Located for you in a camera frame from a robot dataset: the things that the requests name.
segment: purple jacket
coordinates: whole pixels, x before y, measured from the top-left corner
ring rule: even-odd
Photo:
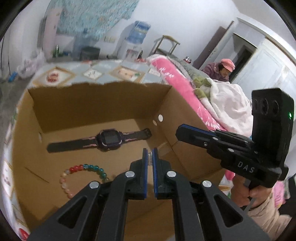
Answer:
[[[224,78],[219,73],[218,63],[207,64],[206,67],[203,69],[203,72],[205,72],[213,80],[219,80],[219,81],[224,81],[224,82],[229,81],[228,76],[226,78]]]

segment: blue water jug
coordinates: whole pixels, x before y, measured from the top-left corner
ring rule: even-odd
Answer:
[[[73,60],[79,60],[81,49],[89,46],[91,41],[91,36],[87,33],[87,28],[84,29],[82,33],[75,36],[72,58]]]
[[[135,21],[134,27],[126,40],[133,44],[142,44],[150,27],[150,24],[141,21]]]

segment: hand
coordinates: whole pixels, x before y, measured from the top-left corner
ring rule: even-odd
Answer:
[[[231,200],[239,207],[247,206],[250,203],[248,197],[256,198],[252,208],[260,206],[269,197],[272,188],[258,186],[249,190],[244,186],[245,178],[235,175],[233,178],[233,188],[231,189]]]

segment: woman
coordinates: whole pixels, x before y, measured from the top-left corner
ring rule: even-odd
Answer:
[[[224,58],[220,63],[210,63],[204,69],[205,72],[211,79],[219,81],[229,81],[229,74],[234,70],[234,63]]]

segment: green stuffed toy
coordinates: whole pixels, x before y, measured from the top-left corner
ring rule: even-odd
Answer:
[[[210,89],[211,84],[205,77],[196,77],[193,80],[196,88],[194,89],[194,93],[198,99],[208,98],[210,100]]]

